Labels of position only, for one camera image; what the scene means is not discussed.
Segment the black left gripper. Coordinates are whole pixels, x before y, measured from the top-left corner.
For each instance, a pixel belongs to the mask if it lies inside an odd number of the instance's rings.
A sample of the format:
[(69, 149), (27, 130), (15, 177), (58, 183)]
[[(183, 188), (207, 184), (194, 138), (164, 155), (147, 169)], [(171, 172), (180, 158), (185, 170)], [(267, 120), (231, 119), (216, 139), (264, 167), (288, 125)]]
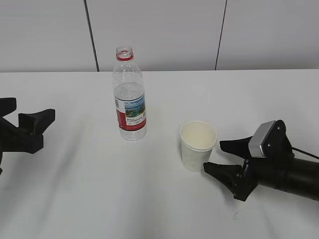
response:
[[(16, 98), (0, 98), (0, 116), (16, 110)], [(43, 133), (55, 121), (55, 109), (32, 114), (18, 114), (18, 127), (8, 120), (0, 119), (0, 161), (4, 152), (35, 154), (43, 146)]]

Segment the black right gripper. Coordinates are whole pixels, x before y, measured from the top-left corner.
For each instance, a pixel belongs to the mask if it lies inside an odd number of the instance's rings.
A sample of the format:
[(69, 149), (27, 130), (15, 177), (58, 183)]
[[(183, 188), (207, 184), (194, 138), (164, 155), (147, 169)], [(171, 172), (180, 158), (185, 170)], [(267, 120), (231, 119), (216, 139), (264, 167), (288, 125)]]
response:
[(251, 158), (248, 147), (251, 138), (220, 141), (220, 149), (223, 152), (247, 159), (243, 167), (212, 162), (203, 164), (204, 172), (227, 187), (234, 199), (240, 201), (247, 200), (258, 185), (285, 191), (288, 169), (295, 156), (292, 146), (284, 144), (274, 155)]

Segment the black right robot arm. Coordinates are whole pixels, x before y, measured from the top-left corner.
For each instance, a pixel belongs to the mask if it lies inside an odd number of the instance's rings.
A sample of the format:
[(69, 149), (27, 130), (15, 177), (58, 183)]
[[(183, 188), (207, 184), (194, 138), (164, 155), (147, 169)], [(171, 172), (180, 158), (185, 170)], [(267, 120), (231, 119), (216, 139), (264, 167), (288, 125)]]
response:
[(288, 138), (282, 144), (278, 158), (253, 158), (248, 149), (251, 138), (222, 140), (222, 151), (244, 159), (243, 165), (222, 165), (206, 162), (205, 173), (217, 179), (236, 200), (246, 201), (258, 185), (319, 199), (319, 164), (295, 158)]

